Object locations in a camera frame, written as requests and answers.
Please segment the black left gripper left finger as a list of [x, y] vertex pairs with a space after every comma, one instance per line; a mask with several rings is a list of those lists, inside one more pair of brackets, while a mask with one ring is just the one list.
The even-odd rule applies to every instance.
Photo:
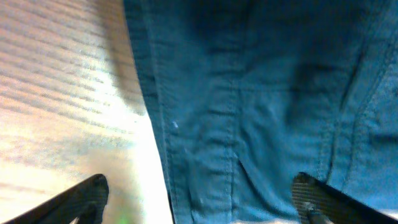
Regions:
[[102, 224], [108, 195], [106, 177], [95, 174], [4, 224]]

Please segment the navy blue shorts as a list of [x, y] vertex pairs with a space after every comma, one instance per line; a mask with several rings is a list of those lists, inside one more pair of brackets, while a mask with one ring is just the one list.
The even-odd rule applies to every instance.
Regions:
[[306, 172], [397, 210], [397, 2], [127, 0], [175, 223], [297, 220]]

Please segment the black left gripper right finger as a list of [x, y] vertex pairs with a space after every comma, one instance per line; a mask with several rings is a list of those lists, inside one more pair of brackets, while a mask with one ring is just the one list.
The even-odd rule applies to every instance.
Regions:
[[292, 201], [301, 224], [397, 224], [397, 219], [304, 172], [293, 179]]

